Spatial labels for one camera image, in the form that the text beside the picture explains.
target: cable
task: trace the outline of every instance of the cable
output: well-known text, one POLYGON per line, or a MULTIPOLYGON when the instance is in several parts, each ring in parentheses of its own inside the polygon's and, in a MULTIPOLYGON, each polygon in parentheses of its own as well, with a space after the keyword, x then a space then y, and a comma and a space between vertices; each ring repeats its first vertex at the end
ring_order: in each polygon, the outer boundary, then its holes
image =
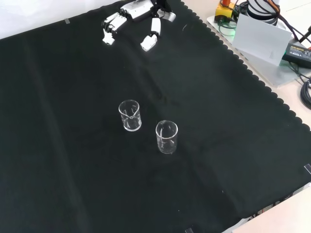
POLYGON ((309 94, 310 79, 306 81, 300 90, 300 99, 302 103, 311 110, 311 97, 309 94))
POLYGON ((308 39, 305 35, 303 35, 300 31, 298 31, 296 28, 294 28, 293 26, 291 26, 296 32, 298 32, 300 35, 302 35, 303 38, 305 38, 305 40, 308 40, 311 43, 311 40, 308 39))
POLYGON ((291 67, 294 69, 294 72, 299 76, 300 80, 302 81, 302 88, 300 90, 300 99, 301 102, 311 110, 311 96, 309 93, 310 87, 310 82, 311 82, 311 77, 307 77, 299 72, 299 66, 297 66, 297 69, 292 65, 292 63, 289 62, 291 67))

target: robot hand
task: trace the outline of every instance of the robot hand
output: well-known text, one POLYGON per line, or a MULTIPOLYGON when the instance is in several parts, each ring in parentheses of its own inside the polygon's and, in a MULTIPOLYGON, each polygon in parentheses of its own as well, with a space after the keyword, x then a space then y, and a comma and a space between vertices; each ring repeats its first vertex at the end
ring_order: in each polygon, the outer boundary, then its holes
POLYGON ((125 4, 121 7, 119 12, 114 13, 102 22, 102 27, 104 29, 103 41, 108 45, 112 45, 115 41, 113 34, 117 33, 117 29, 129 18, 133 21, 137 21, 145 15, 153 17, 151 33, 146 36, 140 45, 145 51, 149 51, 156 44, 157 39, 161 34, 160 18, 171 22, 176 18, 176 15, 171 12, 166 0, 158 0, 158 3, 155 0, 136 0, 125 4))

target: black tablecloth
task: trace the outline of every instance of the black tablecloth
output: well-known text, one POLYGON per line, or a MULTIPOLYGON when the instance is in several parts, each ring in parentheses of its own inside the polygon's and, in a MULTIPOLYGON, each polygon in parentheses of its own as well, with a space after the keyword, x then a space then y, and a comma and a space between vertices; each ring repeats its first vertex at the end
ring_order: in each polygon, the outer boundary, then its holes
POLYGON ((178 0, 113 46, 119 2, 0 41, 0 232, 221 232, 310 180, 311 134, 178 0), (118 105, 140 103, 124 130, 118 105), (161 154, 156 124, 179 127, 161 154))

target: white card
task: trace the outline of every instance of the white card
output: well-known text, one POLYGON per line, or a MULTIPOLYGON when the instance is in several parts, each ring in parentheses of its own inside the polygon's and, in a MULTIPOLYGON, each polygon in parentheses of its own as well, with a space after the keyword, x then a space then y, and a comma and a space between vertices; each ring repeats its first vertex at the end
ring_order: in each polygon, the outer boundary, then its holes
POLYGON ((292 33, 240 14, 232 45, 278 66, 292 33))

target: clear tape strip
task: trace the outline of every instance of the clear tape strip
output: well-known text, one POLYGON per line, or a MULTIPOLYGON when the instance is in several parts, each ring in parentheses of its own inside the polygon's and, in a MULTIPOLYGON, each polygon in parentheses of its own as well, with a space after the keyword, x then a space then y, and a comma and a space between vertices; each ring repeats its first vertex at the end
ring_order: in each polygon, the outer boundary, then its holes
POLYGON ((192 231, 191 228, 186 229, 185 232, 186 232, 186 233, 193 233, 193 231, 192 231))
POLYGON ((305 165, 305 169, 311 174, 311 166, 310 166, 310 164, 305 165))

